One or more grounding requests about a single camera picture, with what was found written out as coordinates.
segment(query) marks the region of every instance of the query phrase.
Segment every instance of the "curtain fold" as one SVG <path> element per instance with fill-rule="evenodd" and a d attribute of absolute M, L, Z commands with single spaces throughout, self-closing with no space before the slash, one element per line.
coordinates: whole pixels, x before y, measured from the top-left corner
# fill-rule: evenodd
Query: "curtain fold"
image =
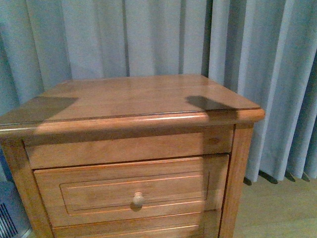
<path fill-rule="evenodd" d="M 228 7 L 220 0 L 213 4 Z M 317 49 L 316 11 L 313 0 L 231 1 L 228 27 L 222 29 L 227 35 L 226 49 L 223 43 L 211 44 L 211 53 L 219 48 L 226 51 L 225 59 L 215 63 L 225 66 L 217 80 L 266 111 L 254 129 L 246 171 L 251 181 L 257 180 L 259 170 L 277 180 L 283 180 L 286 168 L 294 176 L 303 174 L 307 156 L 298 147 L 308 147 L 306 131 L 311 134 L 316 117 L 313 103 L 304 98 Z M 219 30 L 212 27 L 211 35 Z M 305 116 L 299 118 L 303 105 L 310 112 L 306 125 Z M 300 133 L 306 141 L 297 136 Z"/>
<path fill-rule="evenodd" d="M 0 4 L 0 115 L 72 78 L 198 73 L 266 111 L 248 179 L 317 177 L 316 0 Z"/>

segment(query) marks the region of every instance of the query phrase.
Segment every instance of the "wooden drawer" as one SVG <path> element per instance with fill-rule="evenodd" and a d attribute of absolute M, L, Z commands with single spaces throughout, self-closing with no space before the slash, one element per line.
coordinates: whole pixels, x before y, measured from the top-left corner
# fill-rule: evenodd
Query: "wooden drawer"
<path fill-rule="evenodd" d="M 229 153 L 233 125 L 24 140 L 33 169 Z"/>
<path fill-rule="evenodd" d="M 36 170 L 53 227 L 219 209 L 228 156 Z M 142 192 L 142 208 L 132 203 Z"/>
<path fill-rule="evenodd" d="M 220 210 L 53 228 L 56 238 L 216 238 Z"/>

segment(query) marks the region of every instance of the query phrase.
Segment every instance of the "top drawer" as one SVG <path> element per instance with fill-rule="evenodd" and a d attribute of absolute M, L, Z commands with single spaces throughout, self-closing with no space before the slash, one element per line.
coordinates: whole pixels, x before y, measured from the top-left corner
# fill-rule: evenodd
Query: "top drawer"
<path fill-rule="evenodd" d="M 193 156 L 231 151 L 233 125 L 122 135 L 73 135 L 25 140 L 33 169 Z"/>

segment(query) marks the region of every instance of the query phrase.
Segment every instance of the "vent grille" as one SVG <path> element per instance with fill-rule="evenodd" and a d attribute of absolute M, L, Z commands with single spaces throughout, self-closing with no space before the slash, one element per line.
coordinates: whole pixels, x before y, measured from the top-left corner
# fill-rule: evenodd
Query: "vent grille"
<path fill-rule="evenodd" d="M 12 238 L 18 231 L 5 207 L 5 204 L 0 204 L 0 238 Z"/>

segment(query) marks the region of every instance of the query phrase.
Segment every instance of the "nightstand top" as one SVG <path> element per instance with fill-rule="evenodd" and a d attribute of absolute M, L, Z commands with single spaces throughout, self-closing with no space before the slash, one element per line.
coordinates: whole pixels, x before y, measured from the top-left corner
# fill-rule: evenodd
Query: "nightstand top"
<path fill-rule="evenodd" d="M 69 80 L 0 117 L 0 137 L 31 124 L 244 110 L 261 109 L 201 75 Z"/>

